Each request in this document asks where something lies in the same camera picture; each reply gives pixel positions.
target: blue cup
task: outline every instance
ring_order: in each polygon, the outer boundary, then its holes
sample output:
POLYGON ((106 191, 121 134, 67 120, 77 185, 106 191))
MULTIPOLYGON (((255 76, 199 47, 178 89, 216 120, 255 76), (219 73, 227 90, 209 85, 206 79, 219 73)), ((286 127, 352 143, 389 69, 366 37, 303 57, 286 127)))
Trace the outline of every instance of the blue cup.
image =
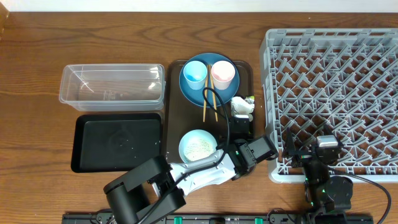
POLYGON ((192 61, 184 66, 184 77, 192 90, 203 88, 207 77, 207 67, 199 61, 192 61))

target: dish rack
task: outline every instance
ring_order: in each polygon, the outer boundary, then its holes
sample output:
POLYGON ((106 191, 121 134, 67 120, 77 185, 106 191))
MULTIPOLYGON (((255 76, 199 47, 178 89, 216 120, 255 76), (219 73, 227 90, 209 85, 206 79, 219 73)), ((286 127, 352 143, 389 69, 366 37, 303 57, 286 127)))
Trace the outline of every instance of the dish rack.
MULTIPOLYGON (((271 29, 260 63, 266 133, 280 155, 286 128, 306 149, 327 124, 344 144, 334 168, 398 182, 398 29, 271 29)), ((269 161, 269 177, 302 183, 290 162, 269 161)))

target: brown wooden surface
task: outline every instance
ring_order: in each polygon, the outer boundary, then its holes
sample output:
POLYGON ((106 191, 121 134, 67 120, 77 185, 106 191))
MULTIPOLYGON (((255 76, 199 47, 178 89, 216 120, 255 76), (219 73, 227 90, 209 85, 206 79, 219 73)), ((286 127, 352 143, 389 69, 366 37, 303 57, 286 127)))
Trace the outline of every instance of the brown wooden surface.
MULTIPOLYGON (((398 27, 398 14, 19 13, 0 42, 0 222, 60 223, 65 212, 107 208, 105 184, 121 173, 70 170, 75 121, 81 114, 58 101, 64 66, 73 63, 161 63, 219 52, 254 71, 257 135, 264 132, 259 46, 267 29, 398 27)), ((385 184, 392 198, 398 184, 385 184)), ((151 199, 155 200, 150 187, 151 199)), ((356 184, 351 212, 377 221, 383 192, 356 184)), ((396 223, 398 203, 386 223, 396 223)), ((275 184, 266 162, 245 179, 200 189, 179 212, 304 211, 303 185, 275 184)))
POLYGON ((9 14, 9 11, 0 2, 0 40, 1 40, 2 32, 4 30, 4 25, 6 23, 8 14, 9 14))

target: clear plastic container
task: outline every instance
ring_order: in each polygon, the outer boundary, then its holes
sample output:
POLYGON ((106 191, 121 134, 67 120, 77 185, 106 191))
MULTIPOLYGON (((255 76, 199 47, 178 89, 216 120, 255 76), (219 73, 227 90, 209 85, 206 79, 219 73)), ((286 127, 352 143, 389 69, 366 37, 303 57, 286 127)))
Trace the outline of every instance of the clear plastic container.
POLYGON ((160 64, 67 65, 60 102, 79 111, 161 110, 164 91, 160 64))

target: crumpled paper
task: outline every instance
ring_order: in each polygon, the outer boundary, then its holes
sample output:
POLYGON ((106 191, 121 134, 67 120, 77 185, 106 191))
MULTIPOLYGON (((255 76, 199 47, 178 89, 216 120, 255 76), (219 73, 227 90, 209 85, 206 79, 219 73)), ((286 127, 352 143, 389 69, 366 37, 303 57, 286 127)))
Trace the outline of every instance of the crumpled paper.
POLYGON ((254 97, 250 96, 247 97, 245 100, 242 99, 240 96, 235 96, 231 100, 231 113, 232 116, 235 116, 237 114, 240 115, 248 115, 249 120, 253 120, 253 113, 254 111, 254 97))

